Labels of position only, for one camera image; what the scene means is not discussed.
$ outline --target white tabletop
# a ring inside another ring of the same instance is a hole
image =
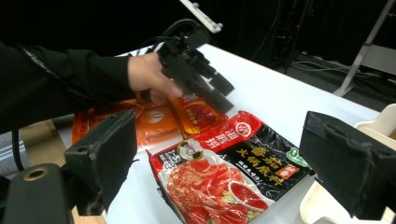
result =
[[[379,114],[222,49],[204,45],[199,50],[211,62],[210,65],[235,86],[228,96],[235,107],[228,115],[246,110],[295,146],[300,145],[308,110],[328,114],[351,126],[373,120]],[[136,159],[140,161],[132,165],[106,214],[106,221],[110,224],[181,223],[157,191],[146,152],[138,152]],[[300,223],[300,203],[312,183],[313,177],[307,176],[250,223]]]

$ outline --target black sleeve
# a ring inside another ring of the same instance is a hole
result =
[[[16,49],[0,42],[0,133],[133,98],[127,62],[89,50]]]

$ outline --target red food package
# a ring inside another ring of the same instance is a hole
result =
[[[167,203],[184,223],[249,223],[305,177],[298,148],[241,111],[149,154]]]
[[[72,143],[76,143],[104,118],[125,109],[133,109],[136,113],[135,127],[138,150],[151,148],[162,141],[181,135],[176,117],[168,103],[155,105],[136,99],[76,113],[73,122]]]
[[[184,138],[201,133],[227,120],[227,115],[219,114],[195,94],[179,98],[169,98]]]

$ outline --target black cable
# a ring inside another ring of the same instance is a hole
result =
[[[26,48],[22,44],[17,45],[18,50],[22,52],[24,56],[26,56],[29,61],[31,61],[35,66],[37,66],[39,69],[45,72],[45,74],[51,78],[52,80],[55,80],[57,83],[62,85],[62,87],[69,93],[70,96],[74,97],[78,101],[84,101],[85,102],[90,102],[95,103],[89,95],[87,95],[83,90],[80,90],[76,88],[73,85],[70,85],[68,82],[66,82],[63,78],[58,76],[55,72],[53,72],[51,69],[47,67],[46,64],[44,64],[33,52],[31,52],[28,48]]]
[[[285,69],[285,75],[288,74],[288,68],[286,67],[286,65],[283,63],[283,68]]]
[[[191,25],[192,28],[201,26],[197,21],[192,20],[192,19],[182,19],[179,21],[175,21],[168,28],[166,28],[166,30],[161,35],[161,38],[169,37],[169,35],[172,34],[178,27],[185,25],[185,24]],[[152,50],[155,50],[160,43],[161,43],[161,41],[160,41],[160,39],[158,39],[157,42],[154,44]]]
[[[386,93],[386,92],[384,92],[384,91],[381,91],[379,88],[376,88],[376,87],[375,87],[373,84],[371,84],[369,81],[373,81],[373,78],[356,77],[355,83],[356,83],[357,85],[359,85],[360,87],[362,87],[362,88],[369,89],[369,90],[371,90],[371,91],[375,91],[377,94],[383,95],[383,96],[385,96],[385,97],[387,97],[387,98],[389,98],[389,99],[392,99],[392,100],[396,99],[396,95],[394,95],[394,94],[388,94],[388,93]],[[396,90],[396,86],[395,86],[394,84],[390,83],[390,82],[382,81],[381,83],[382,83],[382,84],[386,84],[387,87],[393,88],[394,90]]]
[[[20,131],[14,130],[12,133],[12,154],[14,155],[15,164],[18,167],[19,171],[24,170],[22,162],[21,162],[21,153],[20,153]]]
[[[160,40],[165,40],[165,39],[176,40],[174,37],[167,37],[167,36],[155,36],[155,37],[152,37],[152,38],[150,38],[150,39],[145,40],[145,41],[140,45],[139,49],[138,49],[137,52],[136,52],[136,56],[139,56],[139,55],[140,55],[140,50],[141,50],[143,47],[146,47],[147,45],[149,45],[149,43],[153,42],[153,43],[157,44],[157,43],[160,42]],[[145,53],[152,52],[152,51],[155,50],[155,48],[156,48],[156,47],[152,47],[152,48],[148,49]]]
[[[256,55],[257,55],[257,54],[259,53],[259,51],[262,49],[262,47],[263,47],[265,41],[267,40],[267,37],[268,37],[269,33],[272,31],[272,29],[274,28],[274,26],[275,26],[275,24],[276,24],[276,21],[277,21],[277,18],[279,17],[280,9],[281,9],[281,8],[280,8],[280,7],[281,7],[280,0],[278,0],[278,1],[276,1],[276,2],[277,2],[277,11],[276,11],[276,16],[275,16],[275,18],[274,18],[274,20],[273,20],[273,23],[272,23],[270,29],[265,33],[265,36],[264,36],[264,38],[262,39],[262,42],[260,43],[260,45],[259,45],[259,47],[257,48],[257,50],[256,50],[256,51],[253,53],[253,55],[250,57],[251,60],[254,60],[254,58],[256,57]]]

